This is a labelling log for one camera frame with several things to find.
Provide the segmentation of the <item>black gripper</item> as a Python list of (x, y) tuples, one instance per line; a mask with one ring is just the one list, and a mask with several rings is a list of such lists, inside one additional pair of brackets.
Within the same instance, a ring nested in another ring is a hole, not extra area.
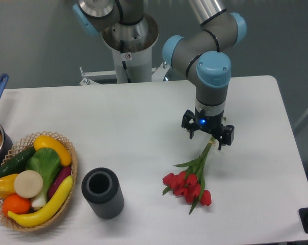
[(221, 150), (223, 146), (232, 144), (235, 129), (233, 125), (223, 125), (223, 115), (224, 111), (218, 115), (207, 116), (203, 110), (201, 112), (195, 110), (195, 113), (186, 110), (181, 127), (187, 130), (190, 139), (193, 138), (194, 132), (197, 130), (211, 134), (215, 139), (218, 139), (218, 150)]

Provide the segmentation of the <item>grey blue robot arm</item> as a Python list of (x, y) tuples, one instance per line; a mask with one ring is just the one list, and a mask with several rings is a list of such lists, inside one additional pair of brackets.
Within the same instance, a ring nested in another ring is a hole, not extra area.
[[(195, 110), (186, 111), (182, 127), (190, 135), (201, 130), (220, 146), (231, 145), (234, 127), (223, 125), (231, 61), (226, 48), (239, 43), (247, 25), (238, 13), (228, 13), (222, 1), (190, 1), (201, 26), (191, 38), (170, 37), (163, 60), (196, 88)], [(143, 1), (77, 1), (73, 12), (89, 35), (101, 34), (111, 49), (118, 83), (152, 80), (152, 47), (158, 39), (156, 21), (144, 12)]]

